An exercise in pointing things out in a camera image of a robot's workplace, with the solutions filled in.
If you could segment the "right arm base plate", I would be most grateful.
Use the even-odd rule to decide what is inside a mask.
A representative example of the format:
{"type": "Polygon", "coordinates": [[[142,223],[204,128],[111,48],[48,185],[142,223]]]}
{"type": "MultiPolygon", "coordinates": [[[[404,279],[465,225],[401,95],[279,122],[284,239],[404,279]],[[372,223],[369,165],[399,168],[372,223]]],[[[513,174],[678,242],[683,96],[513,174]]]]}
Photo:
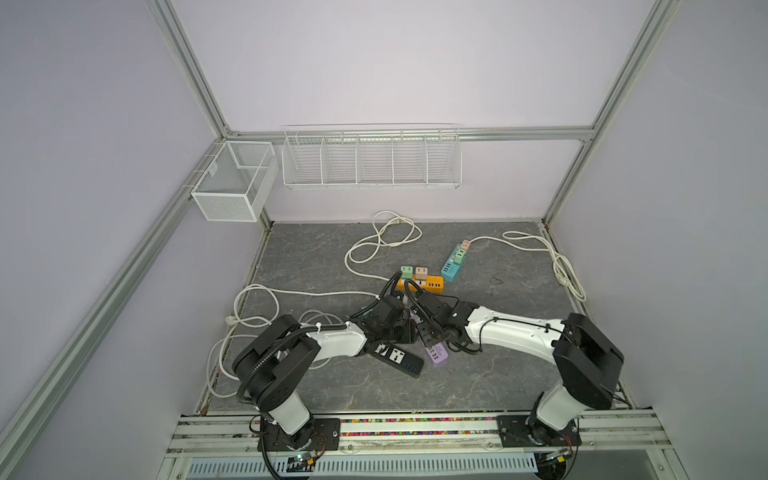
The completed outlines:
{"type": "Polygon", "coordinates": [[[522,414],[500,415],[496,421],[503,447],[575,448],[582,445],[575,420],[571,420],[562,430],[555,430],[522,414]]]}

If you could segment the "purple power strip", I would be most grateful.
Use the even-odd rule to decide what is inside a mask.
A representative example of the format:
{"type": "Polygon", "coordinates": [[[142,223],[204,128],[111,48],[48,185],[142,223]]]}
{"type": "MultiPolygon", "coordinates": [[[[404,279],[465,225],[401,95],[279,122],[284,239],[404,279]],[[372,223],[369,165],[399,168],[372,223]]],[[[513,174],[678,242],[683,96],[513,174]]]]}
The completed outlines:
{"type": "Polygon", "coordinates": [[[430,347],[427,347],[424,341],[421,343],[434,366],[443,365],[449,359],[448,350],[443,342],[430,347]]]}

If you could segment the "orange power strip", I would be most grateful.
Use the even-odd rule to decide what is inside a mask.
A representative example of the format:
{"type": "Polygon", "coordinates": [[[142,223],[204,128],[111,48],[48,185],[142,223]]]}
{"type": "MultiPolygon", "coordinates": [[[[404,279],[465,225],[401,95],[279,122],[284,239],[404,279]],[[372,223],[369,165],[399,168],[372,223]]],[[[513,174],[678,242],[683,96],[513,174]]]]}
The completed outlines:
{"type": "MultiPolygon", "coordinates": [[[[444,278],[441,276],[427,276],[425,279],[419,280],[419,279],[409,279],[411,282],[418,285],[421,289],[426,290],[433,294],[442,294],[444,292],[445,282],[444,278]]],[[[397,290],[405,291],[406,280],[400,279],[397,284],[397,290]]],[[[415,291],[414,288],[412,288],[413,285],[409,286],[409,289],[411,291],[415,291]]]]}

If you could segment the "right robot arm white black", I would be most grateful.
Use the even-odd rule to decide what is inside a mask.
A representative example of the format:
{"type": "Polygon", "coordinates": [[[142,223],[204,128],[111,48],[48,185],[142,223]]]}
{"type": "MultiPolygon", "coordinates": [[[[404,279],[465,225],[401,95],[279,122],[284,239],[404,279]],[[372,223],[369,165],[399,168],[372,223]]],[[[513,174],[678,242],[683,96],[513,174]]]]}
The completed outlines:
{"type": "Polygon", "coordinates": [[[613,405],[624,355],[587,316],[539,319],[467,301],[449,305],[440,295],[416,287],[407,287],[406,297],[428,347],[444,343],[479,354],[490,345],[555,365],[559,379],[539,395],[525,421],[528,435],[538,436],[539,443],[570,431],[582,412],[613,405]]]}

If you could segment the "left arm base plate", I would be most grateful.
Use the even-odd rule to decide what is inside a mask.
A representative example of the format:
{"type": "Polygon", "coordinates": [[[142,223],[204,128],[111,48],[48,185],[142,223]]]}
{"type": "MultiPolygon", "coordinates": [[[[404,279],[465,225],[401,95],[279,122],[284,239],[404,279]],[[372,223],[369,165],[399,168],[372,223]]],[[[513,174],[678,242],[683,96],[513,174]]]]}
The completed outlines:
{"type": "Polygon", "coordinates": [[[336,451],[341,439],[341,419],[311,417],[296,433],[287,434],[280,425],[266,422],[261,428],[259,446],[268,452],[336,451]]]}

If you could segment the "black power strip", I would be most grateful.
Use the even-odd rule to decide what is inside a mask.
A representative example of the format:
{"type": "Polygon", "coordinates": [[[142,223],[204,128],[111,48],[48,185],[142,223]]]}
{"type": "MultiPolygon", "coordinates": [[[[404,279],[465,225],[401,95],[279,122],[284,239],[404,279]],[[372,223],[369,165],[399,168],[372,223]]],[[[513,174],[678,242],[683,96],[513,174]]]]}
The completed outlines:
{"type": "Polygon", "coordinates": [[[365,345],[365,352],[413,378],[419,378],[424,367],[421,357],[389,342],[369,341],[365,345]]]}

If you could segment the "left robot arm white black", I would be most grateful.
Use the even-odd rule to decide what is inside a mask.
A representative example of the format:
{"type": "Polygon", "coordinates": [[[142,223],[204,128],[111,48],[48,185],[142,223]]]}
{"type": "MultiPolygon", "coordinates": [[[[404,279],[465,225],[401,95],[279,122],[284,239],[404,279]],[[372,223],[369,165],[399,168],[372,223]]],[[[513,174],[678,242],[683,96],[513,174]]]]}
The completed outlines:
{"type": "Polygon", "coordinates": [[[424,359],[404,347],[415,341],[415,324],[398,295],[386,294],[339,324],[301,323],[278,317],[232,362],[239,381],[235,398],[297,442],[314,433],[314,417],[297,387],[317,361],[369,355],[417,378],[424,359]]]}

